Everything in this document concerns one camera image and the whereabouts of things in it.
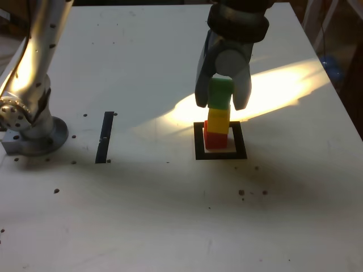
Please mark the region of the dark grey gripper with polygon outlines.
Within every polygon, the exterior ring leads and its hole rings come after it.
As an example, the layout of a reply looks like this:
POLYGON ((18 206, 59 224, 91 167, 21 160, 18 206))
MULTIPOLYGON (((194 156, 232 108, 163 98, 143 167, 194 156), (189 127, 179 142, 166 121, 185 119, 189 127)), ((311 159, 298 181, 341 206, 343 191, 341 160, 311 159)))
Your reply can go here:
POLYGON ((247 106, 252 89, 249 67, 252 49, 251 43, 226 39, 211 29, 207 32, 197 65, 195 99, 198 107, 207 106, 209 81, 216 72, 232 79, 235 110, 239 111, 247 106))

